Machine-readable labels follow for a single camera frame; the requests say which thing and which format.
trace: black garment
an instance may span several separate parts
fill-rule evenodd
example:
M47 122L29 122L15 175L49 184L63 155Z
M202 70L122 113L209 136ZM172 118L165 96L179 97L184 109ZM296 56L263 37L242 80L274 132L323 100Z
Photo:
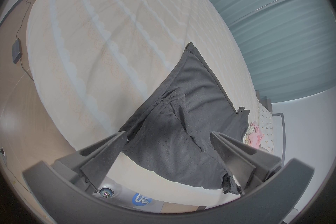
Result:
M120 131L123 152L170 181L238 194L232 174L210 142L210 132L242 141L248 110L233 108L199 51L189 43L173 71Z

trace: patterned pillow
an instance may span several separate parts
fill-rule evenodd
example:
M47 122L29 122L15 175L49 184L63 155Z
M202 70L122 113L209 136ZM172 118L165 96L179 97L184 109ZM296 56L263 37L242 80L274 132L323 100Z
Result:
M274 146L274 135L273 135L273 118L272 113L269 112L261 103L258 101L258 115L259 115L259 128L264 134L260 145L265 148L268 152L271 152Z

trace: blue sticker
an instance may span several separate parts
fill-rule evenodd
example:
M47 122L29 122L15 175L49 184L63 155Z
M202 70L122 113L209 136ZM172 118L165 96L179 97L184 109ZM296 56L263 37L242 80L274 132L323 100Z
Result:
M132 203L136 206L145 206L152 201L151 198L147 198L139 193L136 193L132 198Z

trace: mattress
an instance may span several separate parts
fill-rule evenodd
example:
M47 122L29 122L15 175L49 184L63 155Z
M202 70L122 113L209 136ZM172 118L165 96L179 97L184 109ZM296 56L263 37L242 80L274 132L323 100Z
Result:
M209 0L36 0L26 38L40 99L76 150L117 132L164 81L189 42L235 109L243 106L250 122L258 119L246 63ZM221 190L165 180L123 153L108 176L160 201L207 206L227 199Z

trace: green curtain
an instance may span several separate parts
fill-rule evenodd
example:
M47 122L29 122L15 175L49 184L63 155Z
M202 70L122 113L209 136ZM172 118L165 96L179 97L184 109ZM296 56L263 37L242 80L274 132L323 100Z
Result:
M262 97L282 102L336 85L336 21L328 0L210 1Z

